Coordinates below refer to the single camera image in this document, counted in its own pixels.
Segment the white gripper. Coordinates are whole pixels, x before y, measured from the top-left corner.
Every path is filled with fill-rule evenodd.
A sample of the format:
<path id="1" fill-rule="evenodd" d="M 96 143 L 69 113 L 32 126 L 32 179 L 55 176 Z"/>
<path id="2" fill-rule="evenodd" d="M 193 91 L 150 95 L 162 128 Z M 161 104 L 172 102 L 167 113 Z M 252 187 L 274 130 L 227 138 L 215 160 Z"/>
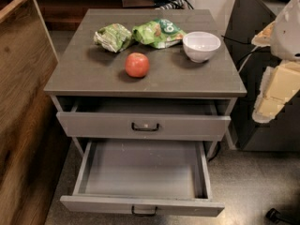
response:
<path id="1" fill-rule="evenodd" d="M 258 47 L 271 46 L 271 54 L 282 60 L 299 61 L 300 0 L 290 0 L 251 43 Z M 300 64 L 292 61 L 266 68 L 252 113 L 255 122 L 269 123 L 300 90 Z"/>

